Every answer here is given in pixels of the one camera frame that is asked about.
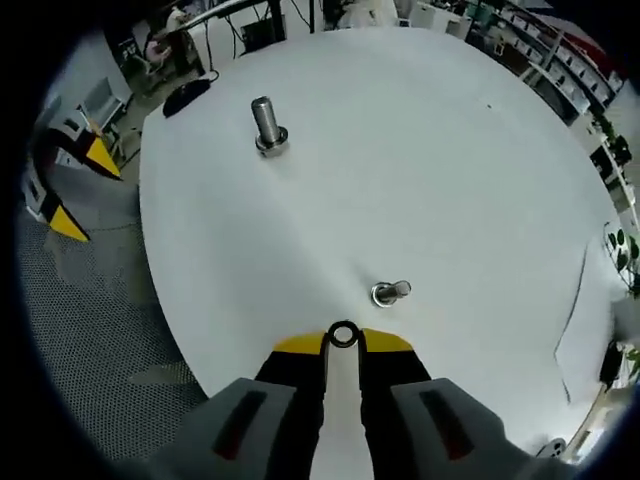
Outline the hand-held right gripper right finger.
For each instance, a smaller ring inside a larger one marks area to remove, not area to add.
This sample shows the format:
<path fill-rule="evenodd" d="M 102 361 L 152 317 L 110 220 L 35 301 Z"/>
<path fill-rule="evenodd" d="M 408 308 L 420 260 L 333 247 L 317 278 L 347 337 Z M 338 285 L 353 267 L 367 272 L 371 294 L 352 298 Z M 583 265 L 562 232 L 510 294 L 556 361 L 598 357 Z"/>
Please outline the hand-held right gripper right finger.
<path fill-rule="evenodd" d="M 571 479 L 573 467 L 511 443 L 502 420 L 401 337 L 359 334 L 361 422 L 377 479 Z"/>

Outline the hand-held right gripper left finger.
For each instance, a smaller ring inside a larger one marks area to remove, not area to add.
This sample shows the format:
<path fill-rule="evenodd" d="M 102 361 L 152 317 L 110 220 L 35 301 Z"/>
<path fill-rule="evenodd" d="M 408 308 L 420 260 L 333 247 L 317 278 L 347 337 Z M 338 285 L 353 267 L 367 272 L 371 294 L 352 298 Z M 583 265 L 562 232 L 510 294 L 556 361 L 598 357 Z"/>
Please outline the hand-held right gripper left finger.
<path fill-rule="evenodd" d="M 324 420 L 328 335 L 277 344 L 257 375 L 190 412 L 152 479 L 307 479 Z"/>

